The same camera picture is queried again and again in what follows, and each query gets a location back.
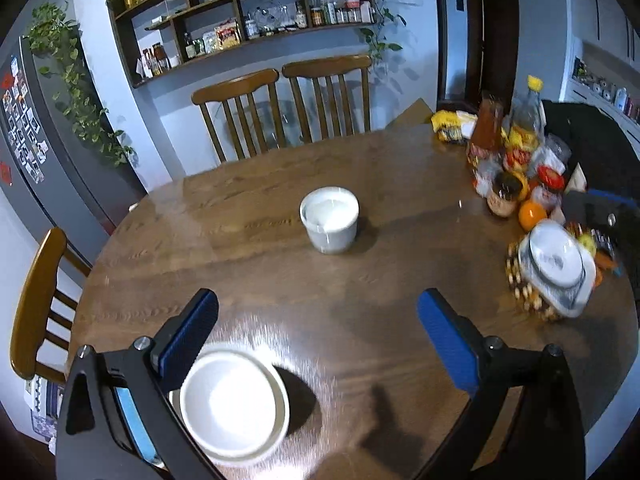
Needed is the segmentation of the red lid jar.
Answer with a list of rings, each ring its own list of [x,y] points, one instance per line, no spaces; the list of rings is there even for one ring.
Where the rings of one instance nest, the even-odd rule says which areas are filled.
[[[532,187],[530,198],[545,211],[551,212],[558,206],[564,186],[562,174],[552,167],[541,165],[537,168],[536,185]]]

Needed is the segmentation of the orange fruit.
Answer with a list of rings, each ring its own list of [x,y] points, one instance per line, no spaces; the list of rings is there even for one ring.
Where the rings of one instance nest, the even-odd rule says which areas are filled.
[[[533,200],[526,200],[521,203],[521,207],[518,210],[518,223],[525,232],[530,232],[539,222],[547,218],[548,214],[544,206]]]

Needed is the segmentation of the wooden chair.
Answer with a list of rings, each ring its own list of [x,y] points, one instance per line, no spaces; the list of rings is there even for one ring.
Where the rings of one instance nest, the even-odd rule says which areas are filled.
[[[48,329],[48,323],[72,330],[73,322],[52,310],[54,300],[76,311],[78,302],[58,289],[58,267],[67,260],[84,278],[91,266],[83,262],[68,244],[64,231],[57,226],[50,229],[40,243],[22,288],[14,316],[10,344],[10,362],[17,376],[32,380],[36,376],[58,385],[65,384],[63,372],[38,361],[37,354],[47,341],[56,348],[68,351],[70,343]]]
[[[311,82],[314,90],[320,139],[328,140],[341,136],[354,136],[357,133],[354,109],[347,88],[346,76],[358,72],[362,102],[362,132],[371,130],[371,103],[369,88],[369,70],[372,58],[365,53],[332,56],[332,58],[313,58],[285,64],[281,74],[291,87],[295,110],[303,144],[311,144],[309,113],[303,97],[300,80]]]
[[[218,82],[218,84],[211,84],[192,93],[191,102],[202,114],[218,162],[224,164],[228,159],[209,111],[209,107],[214,103],[219,104],[224,112],[224,120],[237,160],[252,158],[265,154],[273,148],[288,146],[277,92],[279,79],[280,73],[277,70],[266,68]],[[267,130],[258,112],[255,99],[255,92],[258,90],[267,91],[273,146],[268,144]]]

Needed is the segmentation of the wooden wall shelf with jars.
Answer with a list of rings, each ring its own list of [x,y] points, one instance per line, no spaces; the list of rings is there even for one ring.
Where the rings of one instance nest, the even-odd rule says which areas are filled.
[[[273,36],[361,27],[374,0],[106,0],[130,84]]]

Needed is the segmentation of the grey refrigerator with magnets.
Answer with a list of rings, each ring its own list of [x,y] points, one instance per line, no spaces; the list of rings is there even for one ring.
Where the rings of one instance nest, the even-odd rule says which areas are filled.
[[[1,189],[36,240],[57,226],[91,266],[145,189],[128,162],[72,133],[53,101],[64,84],[38,74],[46,65],[23,38],[1,63]]]

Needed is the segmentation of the white ceramic ramekin cup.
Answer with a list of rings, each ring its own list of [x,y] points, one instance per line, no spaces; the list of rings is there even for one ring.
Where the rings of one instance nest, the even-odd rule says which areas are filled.
[[[339,186],[317,188],[299,205],[300,221],[311,245],[325,255],[340,254],[352,246],[359,213],[355,194]]]

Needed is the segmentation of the hanging green ivy plant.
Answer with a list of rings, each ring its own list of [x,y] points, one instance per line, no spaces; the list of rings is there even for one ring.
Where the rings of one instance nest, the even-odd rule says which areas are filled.
[[[108,123],[82,52],[78,23],[57,4],[43,3],[32,11],[25,39],[30,52],[42,59],[39,75],[63,85],[52,100],[73,135],[115,167],[130,162],[134,149],[122,144],[124,133]]]

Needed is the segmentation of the large white bowl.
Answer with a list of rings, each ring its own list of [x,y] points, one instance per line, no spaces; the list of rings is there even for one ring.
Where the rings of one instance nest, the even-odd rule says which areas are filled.
[[[234,344],[206,344],[169,401],[201,451],[216,465],[265,460],[290,424],[288,393],[271,364]]]

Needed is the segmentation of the back right wooden chair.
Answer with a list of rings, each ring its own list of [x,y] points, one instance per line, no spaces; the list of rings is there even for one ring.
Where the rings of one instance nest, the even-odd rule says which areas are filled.
[[[346,76],[358,72],[362,102],[362,132],[371,130],[371,103],[369,88],[369,70],[372,58],[365,53],[332,56],[332,58],[313,58],[285,64],[281,74],[291,87],[295,110],[303,144],[311,144],[309,113],[303,97],[300,80],[311,82],[314,90],[320,139],[328,140],[341,136],[354,136],[357,133],[354,109],[347,88]]]

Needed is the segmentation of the brown lid jar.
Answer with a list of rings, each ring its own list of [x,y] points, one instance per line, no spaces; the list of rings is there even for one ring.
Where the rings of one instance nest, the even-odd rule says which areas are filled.
[[[491,190],[486,198],[489,210],[497,217],[510,217],[522,191],[523,183],[515,174],[499,172],[492,181]]]

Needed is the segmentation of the yellow cap oil bottle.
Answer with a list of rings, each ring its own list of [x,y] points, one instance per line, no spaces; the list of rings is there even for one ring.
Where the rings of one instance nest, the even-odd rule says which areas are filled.
[[[533,75],[527,76],[526,97],[514,107],[509,131],[509,148],[533,154],[538,148],[544,133],[544,109],[541,106],[540,92],[544,82]]]

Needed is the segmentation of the teal blue plate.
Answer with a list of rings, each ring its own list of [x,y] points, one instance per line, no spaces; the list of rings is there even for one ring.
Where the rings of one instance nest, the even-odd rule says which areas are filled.
[[[147,463],[155,467],[164,468],[165,465],[157,454],[155,446],[143,425],[130,391],[127,388],[117,387],[115,393],[137,452]]]

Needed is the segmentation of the right trailing green plant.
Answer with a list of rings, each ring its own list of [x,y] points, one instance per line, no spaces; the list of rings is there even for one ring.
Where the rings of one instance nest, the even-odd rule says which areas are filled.
[[[368,47],[373,66],[380,66],[386,55],[404,50],[396,40],[387,38],[387,31],[392,27],[406,27],[406,19],[390,8],[386,0],[366,0],[370,4],[370,21],[362,22],[359,33]]]

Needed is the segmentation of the red sauce bottle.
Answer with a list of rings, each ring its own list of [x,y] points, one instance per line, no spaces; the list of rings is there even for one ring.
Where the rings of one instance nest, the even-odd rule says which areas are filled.
[[[477,169],[481,162],[499,154],[502,148],[503,105],[489,93],[483,94],[477,121],[466,147],[466,162]]]

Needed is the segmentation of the back left wooden chair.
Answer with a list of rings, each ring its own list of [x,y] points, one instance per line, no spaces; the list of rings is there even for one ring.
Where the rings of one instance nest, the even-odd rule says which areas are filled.
[[[211,84],[192,93],[191,102],[202,114],[218,162],[224,164],[228,159],[209,111],[209,107],[214,103],[219,104],[224,112],[224,120],[237,160],[252,158],[265,154],[273,148],[288,146],[277,92],[279,79],[280,73],[277,70],[266,68],[218,82],[218,84]],[[273,146],[268,144],[267,130],[258,112],[255,99],[255,92],[258,90],[267,91]]]

